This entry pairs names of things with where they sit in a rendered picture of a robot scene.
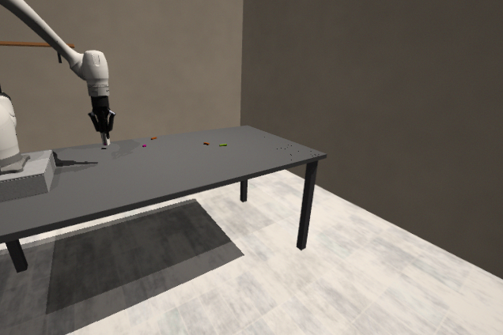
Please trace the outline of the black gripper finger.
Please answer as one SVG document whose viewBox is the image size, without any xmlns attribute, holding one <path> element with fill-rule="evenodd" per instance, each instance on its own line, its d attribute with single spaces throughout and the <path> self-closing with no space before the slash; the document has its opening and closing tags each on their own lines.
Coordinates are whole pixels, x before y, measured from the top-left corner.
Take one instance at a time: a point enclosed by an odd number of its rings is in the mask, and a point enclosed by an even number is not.
<svg viewBox="0 0 503 335">
<path fill-rule="evenodd" d="M 92 119 L 92 122 L 93 122 L 93 125 L 94 125 L 96 131 L 100 132 L 100 135 L 101 135 L 101 138 L 102 138 L 102 142 L 103 142 L 103 145 L 104 145 L 104 143 L 105 143 L 104 124 L 103 124 L 103 119 L 100 118 L 99 111 L 96 111 L 96 116 L 95 116 L 95 114 L 93 112 L 88 113 L 88 115 Z M 96 118 L 97 118 L 98 121 L 96 120 Z M 99 125 L 98 125 L 98 123 L 99 123 Z"/>
<path fill-rule="evenodd" d="M 108 117 L 106 117 L 106 118 L 104 117 L 104 111 L 101 112 L 101 115 L 102 115 L 103 124 L 104 124 L 104 136 L 105 136 L 106 145 L 110 145 L 109 132 L 112 131 L 115 112 L 113 113 L 112 111 L 109 110 L 109 115 L 110 115 L 109 122 L 108 122 Z"/>
</svg>

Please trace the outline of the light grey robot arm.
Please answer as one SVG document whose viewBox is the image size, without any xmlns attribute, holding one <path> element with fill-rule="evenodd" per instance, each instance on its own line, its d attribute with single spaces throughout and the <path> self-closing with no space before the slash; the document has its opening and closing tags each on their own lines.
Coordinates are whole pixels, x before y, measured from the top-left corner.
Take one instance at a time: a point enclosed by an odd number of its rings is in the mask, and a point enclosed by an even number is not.
<svg viewBox="0 0 503 335">
<path fill-rule="evenodd" d="M 70 69 L 86 80 L 89 96 L 109 96 L 108 64 L 102 52 L 85 51 L 83 55 L 72 50 L 24 0 L 0 0 L 0 5 L 20 18 L 68 61 Z M 11 99 L 2 92 L 0 86 L 0 175 L 22 172 L 30 159 L 30 155 L 21 156 L 16 126 Z"/>
</svg>

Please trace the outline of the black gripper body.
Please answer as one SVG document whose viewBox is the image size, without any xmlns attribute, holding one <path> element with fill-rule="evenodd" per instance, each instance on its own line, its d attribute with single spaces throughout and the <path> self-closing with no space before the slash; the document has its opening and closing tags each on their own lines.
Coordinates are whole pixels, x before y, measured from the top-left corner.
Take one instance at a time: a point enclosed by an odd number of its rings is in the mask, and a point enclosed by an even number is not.
<svg viewBox="0 0 503 335">
<path fill-rule="evenodd" d="M 108 117 L 109 115 L 109 102 L 108 102 L 108 96 L 104 97 L 92 97 L 91 96 L 91 101 L 92 101 L 92 106 L 93 106 L 93 113 L 96 115 L 96 111 L 99 111 L 100 118 L 102 118 L 101 112 L 104 111 L 104 117 Z M 96 108 L 96 107 L 102 107 L 102 108 Z"/>
</svg>

